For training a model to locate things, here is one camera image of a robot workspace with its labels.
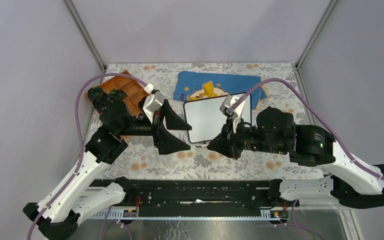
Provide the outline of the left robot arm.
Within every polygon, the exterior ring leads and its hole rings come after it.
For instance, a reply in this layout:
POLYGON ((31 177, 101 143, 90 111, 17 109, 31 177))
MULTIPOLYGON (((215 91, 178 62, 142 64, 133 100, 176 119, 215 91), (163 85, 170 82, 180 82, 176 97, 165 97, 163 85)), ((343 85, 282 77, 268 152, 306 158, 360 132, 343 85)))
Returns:
POLYGON ((67 240, 85 220, 103 209, 134 202, 135 187, 125 177, 82 197, 96 177, 126 150, 125 136, 151 136, 160 155, 190 149, 171 131, 188 131, 191 126, 173 111, 166 99, 151 107, 150 116, 131 115, 122 100, 104 100, 99 106, 102 125, 85 145, 78 162, 46 198, 28 203, 23 209, 33 227, 49 240, 67 240))

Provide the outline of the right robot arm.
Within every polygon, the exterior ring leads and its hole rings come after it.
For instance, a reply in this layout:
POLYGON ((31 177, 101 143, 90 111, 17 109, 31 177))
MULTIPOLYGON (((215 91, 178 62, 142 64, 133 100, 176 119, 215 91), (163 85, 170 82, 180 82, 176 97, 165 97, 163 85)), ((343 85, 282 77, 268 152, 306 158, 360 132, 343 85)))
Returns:
POLYGON ((384 206, 384 164, 361 169, 362 162, 349 160, 331 133, 296 124, 291 113, 277 108, 261 111, 255 125, 228 119, 207 148, 231 159, 244 150, 288 155, 292 163, 328 172, 312 180, 271 180, 261 199, 273 206, 296 200, 330 200, 352 209, 384 206))

